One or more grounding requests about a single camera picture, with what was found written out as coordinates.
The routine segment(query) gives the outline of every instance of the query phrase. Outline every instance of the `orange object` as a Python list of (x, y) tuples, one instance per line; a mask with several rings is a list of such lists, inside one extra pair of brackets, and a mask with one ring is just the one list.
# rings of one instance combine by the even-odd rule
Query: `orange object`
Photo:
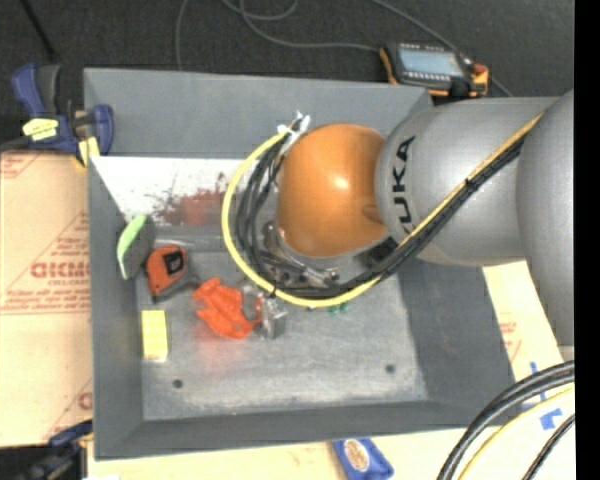
[(219, 277), (202, 283), (193, 292), (193, 299), (204, 303), (204, 308), (197, 314), (220, 336), (246, 338), (259, 322), (249, 321), (244, 317), (242, 293), (240, 290), (223, 286)]
[(155, 249), (147, 259), (149, 291), (158, 296), (163, 290), (182, 279), (186, 273), (187, 252), (177, 245)]
[(291, 249), (339, 256), (386, 235), (374, 182), (383, 144), (372, 128), (339, 123), (312, 130), (289, 150), (279, 179), (277, 226)]

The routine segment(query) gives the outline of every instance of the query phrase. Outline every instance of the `cardboard sheet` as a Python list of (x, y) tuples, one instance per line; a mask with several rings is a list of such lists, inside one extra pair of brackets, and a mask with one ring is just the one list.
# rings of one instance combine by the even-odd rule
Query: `cardboard sheet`
[(0, 159), (0, 447), (91, 417), (86, 173), (69, 156)]

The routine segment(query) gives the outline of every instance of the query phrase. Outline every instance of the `orange toy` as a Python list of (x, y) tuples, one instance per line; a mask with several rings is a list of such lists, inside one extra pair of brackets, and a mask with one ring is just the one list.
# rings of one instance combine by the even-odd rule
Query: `orange toy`
[(246, 338), (260, 319), (249, 321), (242, 313), (242, 293), (240, 290), (223, 286), (219, 277), (202, 283), (193, 292), (193, 299), (202, 301), (204, 308), (197, 314), (209, 327), (226, 338)]

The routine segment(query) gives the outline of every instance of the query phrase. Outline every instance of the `green object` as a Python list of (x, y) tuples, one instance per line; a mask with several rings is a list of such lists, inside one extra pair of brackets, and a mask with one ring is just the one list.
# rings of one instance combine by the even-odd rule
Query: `green object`
[(153, 249), (156, 226), (148, 215), (138, 215), (120, 233), (116, 256), (122, 278), (131, 279)]

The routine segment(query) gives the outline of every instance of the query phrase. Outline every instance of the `gray tray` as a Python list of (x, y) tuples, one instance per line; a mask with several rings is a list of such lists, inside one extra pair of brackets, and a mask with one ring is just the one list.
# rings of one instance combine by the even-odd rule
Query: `gray tray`
[[(358, 122), (388, 134), (430, 105), (420, 90), (380, 84), (131, 70), (87, 70), (85, 95), (87, 105), (114, 107), (115, 154), (192, 158), (244, 157), (295, 110), (316, 124)], [(481, 271), (418, 260), (346, 314), (291, 308), (287, 333), (270, 342), (215, 336), (184, 291), (161, 305), (168, 360), (148, 363), (139, 311), (151, 301), (142, 276), (125, 282), (117, 271), (125, 218), (115, 190), (92, 165), (97, 458), (466, 425), (513, 380)], [(159, 229), (159, 240), (174, 237), (192, 248), (202, 278), (239, 280), (217, 232)]]

